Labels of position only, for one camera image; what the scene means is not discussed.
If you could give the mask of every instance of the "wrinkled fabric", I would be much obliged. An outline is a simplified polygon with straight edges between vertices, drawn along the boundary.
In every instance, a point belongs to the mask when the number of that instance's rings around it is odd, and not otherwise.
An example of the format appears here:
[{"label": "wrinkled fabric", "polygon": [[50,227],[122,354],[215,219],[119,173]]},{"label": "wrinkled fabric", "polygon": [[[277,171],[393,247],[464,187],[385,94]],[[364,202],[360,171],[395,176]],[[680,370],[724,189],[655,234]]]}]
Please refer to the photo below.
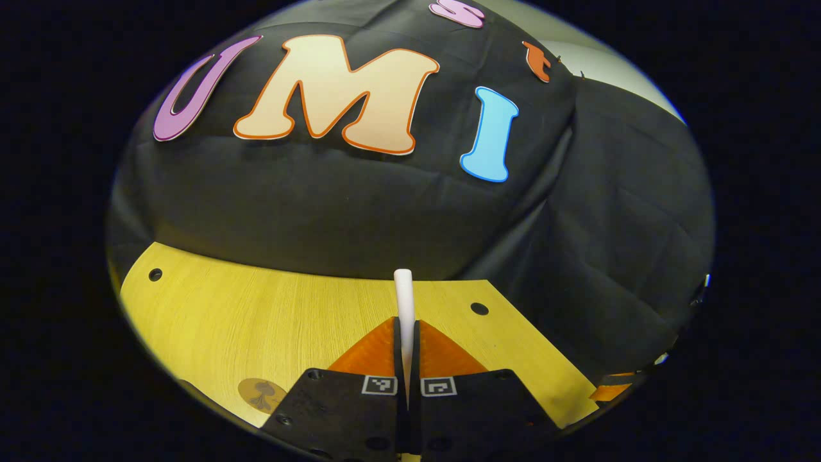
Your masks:
[{"label": "wrinkled fabric", "polygon": [[[711,191],[687,127],[636,95],[573,77],[549,50],[545,84],[525,62],[521,42],[535,38],[472,2],[485,14],[480,29],[435,16],[429,3],[306,2],[264,18],[206,53],[264,36],[226,70],[195,123],[158,142],[154,117],[178,76],[170,81],[117,172],[115,284],[151,242],[312,275],[389,280],[410,268],[418,280],[487,279],[591,380],[652,362],[693,315],[689,297],[713,257]],[[312,138],[299,92],[288,136],[233,134],[285,57],[282,43],[313,34],[342,37],[354,70],[390,49],[439,63],[415,106],[412,154],[342,139],[362,100]],[[479,85],[520,111],[505,182],[459,165],[476,137]]]}]

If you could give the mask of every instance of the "orange object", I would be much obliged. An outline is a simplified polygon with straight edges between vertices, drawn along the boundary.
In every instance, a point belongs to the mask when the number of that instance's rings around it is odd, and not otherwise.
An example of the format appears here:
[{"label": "orange object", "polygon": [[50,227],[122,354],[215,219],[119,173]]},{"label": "orange object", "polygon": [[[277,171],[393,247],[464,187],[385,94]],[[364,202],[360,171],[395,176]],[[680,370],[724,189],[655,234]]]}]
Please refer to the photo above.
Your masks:
[{"label": "orange object", "polygon": [[420,324],[420,378],[464,376],[487,372],[459,344],[425,321]]},{"label": "orange object", "polygon": [[395,377],[393,317],[376,326],[331,364],[329,371],[363,376]]},{"label": "orange object", "polygon": [[612,401],[619,396],[624,390],[630,387],[630,383],[624,385],[601,385],[596,391],[590,395],[590,399],[594,401]]},{"label": "orange object", "polygon": [[527,61],[527,65],[530,67],[530,70],[533,71],[533,73],[536,74],[542,82],[550,82],[550,76],[544,72],[544,68],[546,67],[549,69],[551,66],[550,61],[548,61],[548,59],[544,56],[544,51],[527,42],[522,42],[521,44],[527,47],[525,60]]}]

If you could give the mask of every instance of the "brown round sticker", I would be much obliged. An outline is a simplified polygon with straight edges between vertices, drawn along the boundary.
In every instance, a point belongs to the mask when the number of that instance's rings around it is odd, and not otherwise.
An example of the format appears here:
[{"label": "brown round sticker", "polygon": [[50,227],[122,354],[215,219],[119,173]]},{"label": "brown round sticker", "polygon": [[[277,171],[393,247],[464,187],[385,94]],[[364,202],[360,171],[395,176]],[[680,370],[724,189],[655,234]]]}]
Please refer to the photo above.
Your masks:
[{"label": "brown round sticker", "polygon": [[285,398],[282,387],[264,379],[245,379],[238,389],[246,403],[264,413],[273,413]]}]

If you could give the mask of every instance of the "white wall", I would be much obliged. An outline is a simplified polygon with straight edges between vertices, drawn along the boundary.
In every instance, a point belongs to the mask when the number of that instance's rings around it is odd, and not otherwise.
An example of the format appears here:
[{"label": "white wall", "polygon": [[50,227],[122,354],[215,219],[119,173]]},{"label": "white wall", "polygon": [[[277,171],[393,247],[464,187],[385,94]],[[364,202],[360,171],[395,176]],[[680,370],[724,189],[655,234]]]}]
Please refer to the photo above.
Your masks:
[{"label": "white wall", "polygon": [[533,35],[576,76],[617,86],[652,101],[679,120],[681,115],[635,65],[592,35],[537,7],[515,0],[476,0]]}]

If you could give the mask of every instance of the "letter u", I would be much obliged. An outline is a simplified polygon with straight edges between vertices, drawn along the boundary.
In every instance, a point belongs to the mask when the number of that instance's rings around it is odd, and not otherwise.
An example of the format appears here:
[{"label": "letter u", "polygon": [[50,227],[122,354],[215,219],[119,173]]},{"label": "letter u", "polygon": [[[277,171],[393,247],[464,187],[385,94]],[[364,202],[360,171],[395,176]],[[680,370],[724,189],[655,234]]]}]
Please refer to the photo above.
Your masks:
[{"label": "letter u", "polygon": [[188,127],[194,123],[194,120],[200,115],[211,96],[214,87],[217,85],[222,74],[225,73],[228,66],[234,61],[234,58],[239,56],[242,50],[255,44],[262,39],[262,35],[256,35],[248,39],[237,42],[226,48],[219,54],[219,60],[213,65],[211,70],[205,76],[200,86],[197,87],[194,96],[191,97],[188,105],[179,113],[174,113],[174,104],[177,98],[180,97],[182,89],[186,87],[191,76],[194,75],[202,66],[213,58],[213,55],[200,59],[193,66],[189,67],[187,71],[183,72],[180,79],[165,97],[163,105],[157,113],[157,118],[154,119],[154,139],[157,141],[170,141],[180,136],[183,132],[188,130]]}]

